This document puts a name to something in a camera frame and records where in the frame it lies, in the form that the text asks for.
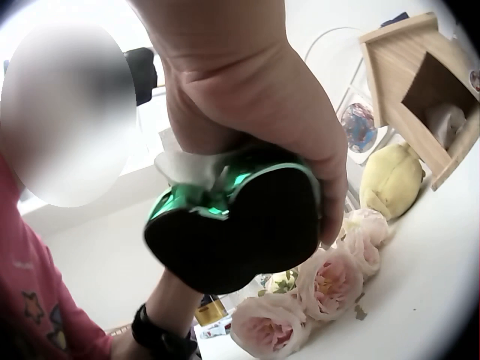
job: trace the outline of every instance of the rose petal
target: rose petal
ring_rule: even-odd
[[[337,245],[353,255],[364,279],[374,275],[380,269],[378,249],[372,245],[370,237],[362,228],[350,230]]]

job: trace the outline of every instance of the black watch strap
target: black watch strap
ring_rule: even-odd
[[[147,316],[145,304],[135,315],[132,334],[138,344],[150,350],[154,359],[189,360],[197,349],[195,341],[154,325]]]

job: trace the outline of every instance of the yellow plush toy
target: yellow plush toy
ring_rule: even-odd
[[[419,156],[407,143],[392,144],[370,155],[360,184],[360,205],[387,220],[414,203],[425,172]]]

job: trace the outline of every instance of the pink shirt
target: pink shirt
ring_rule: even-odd
[[[75,305],[48,247],[21,218],[19,198],[0,155],[0,328],[11,336],[4,341],[25,359],[110,359],[112,338]]]

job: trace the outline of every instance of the pink rose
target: pink rose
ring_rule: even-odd
[[[367,231],[355,227],[348,231],[343,240],[337,239],[337,247],[347,250],[355,258],[358,268],[366,279],[380,269],[380,254],[372,245]]]
[[[306,314],[317,321],[338,318],[360,296],[363,275],[346,249],[319,249],[300,265],[295,289]]]
[[[358,209],[349,212],[343,221],[339,238],[342,238],[350,230],[357,227],[365,232],[375,247],[378,247],[389,235],[385,217],[372,209]]]
[[[247,298],[232,315],[231,337],[259,359],[283,359],[299,350],[313,323],[289,294]]]

